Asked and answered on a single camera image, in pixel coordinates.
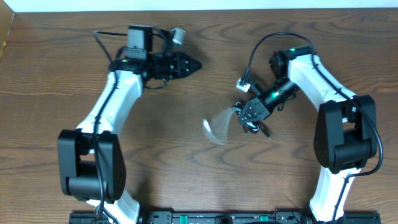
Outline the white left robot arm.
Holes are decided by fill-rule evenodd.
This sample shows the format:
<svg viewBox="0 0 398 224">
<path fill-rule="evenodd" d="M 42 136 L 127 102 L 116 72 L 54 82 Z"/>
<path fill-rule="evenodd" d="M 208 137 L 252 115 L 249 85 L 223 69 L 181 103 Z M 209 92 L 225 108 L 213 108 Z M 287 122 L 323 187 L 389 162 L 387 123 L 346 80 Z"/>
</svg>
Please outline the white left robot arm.
<svg viewBox="0 0 398 224">
<path fill-rule="evenodd" d="M 106 218 L 110 223 L 145 223 L 140 203 L 126 190 L 126 166 L 119 135 L 134 103 L 151 79 L 186 78 L 201 69 L 201 63 L 185 52 L 185 31 L 154 26 L 130 25 L 126 45 L 115 56 L 100 35 L 95 40 L 109 60 L 108 76 L 88 116 L 75 128 L 64 129 L 57 139 L 60 185 L 65 195 L 94 206 L 92 223 Z"/>
</svg>

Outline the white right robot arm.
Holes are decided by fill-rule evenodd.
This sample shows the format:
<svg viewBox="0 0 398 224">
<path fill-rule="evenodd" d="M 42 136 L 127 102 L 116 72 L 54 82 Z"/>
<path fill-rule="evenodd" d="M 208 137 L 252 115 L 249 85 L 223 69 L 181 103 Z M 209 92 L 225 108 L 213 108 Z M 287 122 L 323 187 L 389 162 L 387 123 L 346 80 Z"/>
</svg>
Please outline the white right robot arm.
<svg viewBox="0 0 398 224">
<path fill-rule="evenodd" d="M 344 203 L 362 168 L 382 156 L 376 130 L 376 105 L 369 95 L 345 88 L 309 46 L 275 51 L 269 60 L 276 77 L 268 90 L 253 84 L 254 96 L 239 115 L 240 124 L 268 118 L 302 91 L 318 112 L 313 148 L 321 165 L 316 191 L 309 202 L 314 223 L 344 223 Z"/>
</svg>

